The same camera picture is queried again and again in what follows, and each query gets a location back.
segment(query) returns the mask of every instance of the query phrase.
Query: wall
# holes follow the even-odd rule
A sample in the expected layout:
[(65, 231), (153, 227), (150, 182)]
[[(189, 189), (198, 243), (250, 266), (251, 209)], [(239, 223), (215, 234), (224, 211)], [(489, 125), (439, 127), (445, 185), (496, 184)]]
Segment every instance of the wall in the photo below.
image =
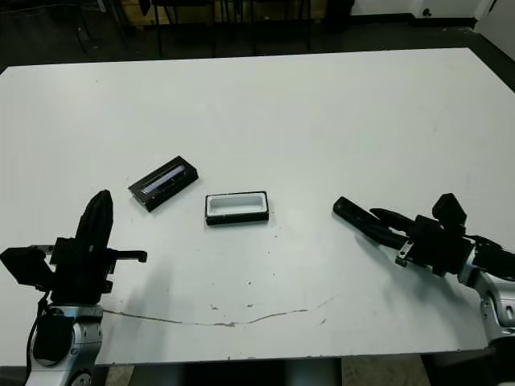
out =
[(477, 24), (477, 32), (515, 60), (515, 2), (499, 0), (492, 12)]
[(416, 17), (422, 16), (425, 8), (431, 10), (432, 18), (473, 18), (481, 0), (423, 0)]
[(433, 18), (480, 17), (492, 0), (356, 0), (352, 14), (405, 14), (422, 18), (429, 8)]

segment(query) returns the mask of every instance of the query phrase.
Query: black case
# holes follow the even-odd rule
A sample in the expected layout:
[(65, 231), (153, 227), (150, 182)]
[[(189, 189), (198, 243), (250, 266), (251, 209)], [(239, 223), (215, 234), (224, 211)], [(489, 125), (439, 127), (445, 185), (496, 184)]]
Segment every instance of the black case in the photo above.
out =
[[(149, 193), (143, 192), (145, 187), (178, 166), (183, 166), (184, 170), (180, 171), (177, 175), (162, 185), (156, 187), (153, 191), (150, 191)], [(132, 192), (136, 200), (147, 209), (147, 211), (153, 211), (157, 206), (182, 191), (198, 178), (199, 175), (197, 174), (195, 167), (186, 162), (184, 158), (175, 157), (170, 162), (164, 164), (157, 170), (154, 170), (152, 173), (146, 175), (136, 183), (133, 183), (129, 187), (129, 190)]]

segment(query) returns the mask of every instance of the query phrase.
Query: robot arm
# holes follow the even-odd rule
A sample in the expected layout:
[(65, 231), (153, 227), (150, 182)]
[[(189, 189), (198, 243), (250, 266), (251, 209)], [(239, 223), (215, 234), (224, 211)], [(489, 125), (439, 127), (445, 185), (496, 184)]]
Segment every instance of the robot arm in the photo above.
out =
[(467, 215), (453, 194), (442, 195), (433, 206), (436, 220), (424, 216), (411, 220), (379, 208), (368, 212), (345, 197), (335, 202), (333, 211), (378, 244), (397, 249), (398, 265), (420, 265), (438, 276), (455, 274), (460, 283), (473, 288), (481, 298), (499, 381), (515, 385), (515, 376), (501, 376), (507, 373), (504, 368), (515, 364), (515, 254), (482, 236), (467, 235)]
[[(107, 248), (113, 200), (101, 191), (90, 201), (74, 238), (55, 245), (8, 248), (0, 260), (19, 284), (45, 293), (27, 342), (27, 385), (85, 386), (91, 383), (102, 345), (103, 309), (97, 304), (113, 283), (117, 260), (146, 261), (144, 251)], [(45, 256), (51, 255), (48, 267)], [(51, 294), (52, 304), (47, 304)]]

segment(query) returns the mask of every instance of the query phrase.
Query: white table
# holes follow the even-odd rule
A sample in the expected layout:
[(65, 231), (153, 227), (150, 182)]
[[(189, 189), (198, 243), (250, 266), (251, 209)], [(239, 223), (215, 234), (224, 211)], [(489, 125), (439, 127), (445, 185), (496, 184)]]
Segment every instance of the white table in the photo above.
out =
[[(430, 215), (450, 191), (513, 248), (514, 122), (467, 49), (8, 68), (0, 249), (72, 236), (111, 190), (110, 245), (149, 259), (117, 265), (99, 364), (477, 349), (476, 294), (396, 266), (332, 204)], [(147, 213), (127, 187), (178, 154), (200, 180)], [(206, 194), (261, 189), (268, 223), (205, 225)], [(0, 269), (1, 365), (24, 364), (39, 296)]]

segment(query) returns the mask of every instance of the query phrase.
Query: dark floor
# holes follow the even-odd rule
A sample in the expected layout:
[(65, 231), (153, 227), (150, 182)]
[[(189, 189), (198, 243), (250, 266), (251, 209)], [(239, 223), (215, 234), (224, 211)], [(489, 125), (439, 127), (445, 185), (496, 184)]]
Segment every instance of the dark floor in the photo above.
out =
[[(93, 37), (85, 33), (77, 14), (60, 6), (0, 14), (0, 72), (7, 66), (111, 60), (158, 60), (155, 27), (120, 30), (96, 3), (86, 6), (85, 19)], [(84, 51), (78, 43), (84, 42)], [(163, 28), (165, 59), (212, 56), (212, 29), (202, 25)], [(298, 25), (263, 23), (257, 28), (259, 55), (307, 53), (305, 30)], [(253, 55), (250, 27), (216, 27), (216, 55)], [(403, 50), (414, 48), (471, 48), (512, 90), (515, 62), (468, 27), (412, 27), (409, 23), (352, 24), (345, 31), (328, 33), (319, 23), (311, 28), (311, 52)]]

